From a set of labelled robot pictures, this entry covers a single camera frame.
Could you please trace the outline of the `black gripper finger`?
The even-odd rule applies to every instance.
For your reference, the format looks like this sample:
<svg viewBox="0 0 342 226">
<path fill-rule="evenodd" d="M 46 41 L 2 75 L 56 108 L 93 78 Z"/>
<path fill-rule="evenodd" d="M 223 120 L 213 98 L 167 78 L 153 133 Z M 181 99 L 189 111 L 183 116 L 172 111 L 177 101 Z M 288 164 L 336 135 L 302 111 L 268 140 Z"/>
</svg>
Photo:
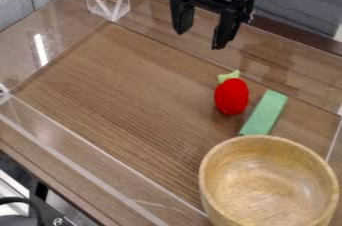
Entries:
<svg viewBox="0 0 342 226">
<path fill-rule="evenodd" d="M 181 35 L 192 27 L 195 7 L 192 0 L 169 0 L 172 27 Z"/>
<path fill-rule="evenodd" d="M 240 26 L 240 14 L 235 8 L 227 6 L 220 11 L 219 24 L 213 29 L 212 50 L 220 50 L 233 40 Z"/>
</svg>

